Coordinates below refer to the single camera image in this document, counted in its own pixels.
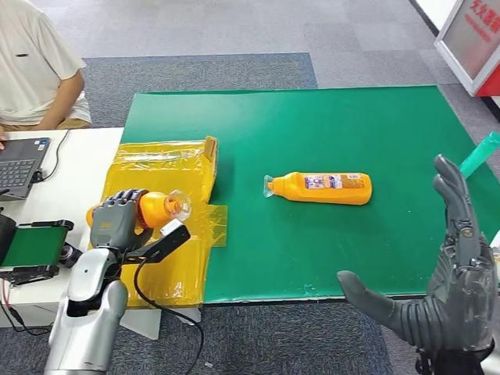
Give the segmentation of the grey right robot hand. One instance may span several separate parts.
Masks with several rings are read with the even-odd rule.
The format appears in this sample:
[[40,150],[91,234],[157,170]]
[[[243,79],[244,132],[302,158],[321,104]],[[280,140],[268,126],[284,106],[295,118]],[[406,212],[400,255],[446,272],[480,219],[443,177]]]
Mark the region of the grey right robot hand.
[[480,351],[492,340],[498,280],[459,168],[442,154],[434,160],[434,188],[445,203],[445,239],[425,298],[398,302],[366,288],[351,271],[336,278],[351,304],[410,345],[430,351]]

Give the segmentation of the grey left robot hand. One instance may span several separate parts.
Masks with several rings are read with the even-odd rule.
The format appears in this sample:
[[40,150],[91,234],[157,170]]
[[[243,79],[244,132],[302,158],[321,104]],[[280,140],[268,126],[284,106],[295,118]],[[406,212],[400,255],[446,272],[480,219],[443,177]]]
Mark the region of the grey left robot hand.
[[136,232],[142,216],[141,198],[146,189],[118,191],[90,210],[90,242],[94,248],[111,248],[117,252],[130,252],[141,248],[149,241],[152,229],[142,225]]

